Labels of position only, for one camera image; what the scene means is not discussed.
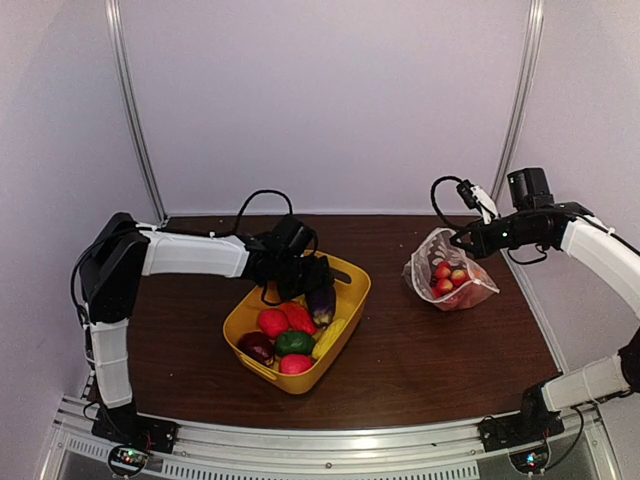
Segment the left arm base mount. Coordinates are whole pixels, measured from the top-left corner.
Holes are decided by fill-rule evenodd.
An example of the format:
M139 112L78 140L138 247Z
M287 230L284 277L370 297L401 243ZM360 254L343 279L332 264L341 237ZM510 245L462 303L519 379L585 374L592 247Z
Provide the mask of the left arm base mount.
M178 424L174 421L141 415L131 403L115 409L100 407L91 433L117 444L138 450L171 454Z

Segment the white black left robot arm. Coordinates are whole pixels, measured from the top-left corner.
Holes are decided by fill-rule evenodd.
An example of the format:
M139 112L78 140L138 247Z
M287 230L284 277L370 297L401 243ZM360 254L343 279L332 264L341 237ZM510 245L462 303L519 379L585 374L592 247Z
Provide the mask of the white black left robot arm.
M144 433L129 380L127 329L142 278L159 274L214 275L274 286L280 301L334 283L329 261L317 254L316 232L291 214L272 230L242 235L170 231L114 214L81 254L72 300L89 342L106 429L123 444Z

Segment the purple toy eggplant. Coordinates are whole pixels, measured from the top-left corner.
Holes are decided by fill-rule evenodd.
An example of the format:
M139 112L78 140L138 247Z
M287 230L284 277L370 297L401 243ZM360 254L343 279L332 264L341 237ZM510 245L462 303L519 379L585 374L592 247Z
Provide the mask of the purple toy eggplant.
M314 325L330 325L336 313L336 292L333 285L323 286L305 294L305 302Z

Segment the orange toy fruit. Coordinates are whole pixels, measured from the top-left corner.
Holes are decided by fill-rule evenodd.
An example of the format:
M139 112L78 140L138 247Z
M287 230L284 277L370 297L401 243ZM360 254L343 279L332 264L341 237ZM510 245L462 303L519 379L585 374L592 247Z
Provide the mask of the orange toy fruit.
M449 310L465 310L482 303L490 296L498 294L500 289L480 267L470 269L456 268L450 280L454 286L451 296L445 302Z

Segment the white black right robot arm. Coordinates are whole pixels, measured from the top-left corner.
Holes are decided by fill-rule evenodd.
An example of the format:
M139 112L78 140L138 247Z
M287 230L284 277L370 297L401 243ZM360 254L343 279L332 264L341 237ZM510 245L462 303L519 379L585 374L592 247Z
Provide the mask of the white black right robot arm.
M539 167L507 176L513 212L499 213L492 198L455 178L466 206L480 219L456 225L452 246L476 259L534 247L540 260L564 254L559 266L532 275L534 297L544 301L546 333L569 371L527 389L512 430L530 442L561 429L561 411L639 391L639 251L585 206L557 201Z

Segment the yellow plastic basket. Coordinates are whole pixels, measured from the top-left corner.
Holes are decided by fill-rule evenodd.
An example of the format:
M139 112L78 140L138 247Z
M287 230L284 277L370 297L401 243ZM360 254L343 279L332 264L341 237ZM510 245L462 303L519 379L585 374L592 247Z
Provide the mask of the yellow plastic basket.
M363 316L371 288L360 267L329 255L333 290L308 305L302 296L276 305L276 289L256 287L223 324L223 336L240 363L280 390L301 395L329 370Z

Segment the clear polka dot zip bag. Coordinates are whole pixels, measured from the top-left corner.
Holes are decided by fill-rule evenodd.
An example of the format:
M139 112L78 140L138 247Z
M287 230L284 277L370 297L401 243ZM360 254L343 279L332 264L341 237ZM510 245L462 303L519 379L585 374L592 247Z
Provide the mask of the clear polka dot zip bag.
M451 245L453 233L449 228L432 230L402 272L407 286L421 300L443 312L473 308L500 292L479 264Z

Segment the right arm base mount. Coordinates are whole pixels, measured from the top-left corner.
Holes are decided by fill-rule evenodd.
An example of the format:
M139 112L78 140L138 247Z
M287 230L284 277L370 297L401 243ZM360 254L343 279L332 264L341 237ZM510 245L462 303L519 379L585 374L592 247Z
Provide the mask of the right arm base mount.
M542 442L565 431L559 416L539 422L524 422L520 413L503 417L486 416L478 424L478 434L486 452L511 449Z

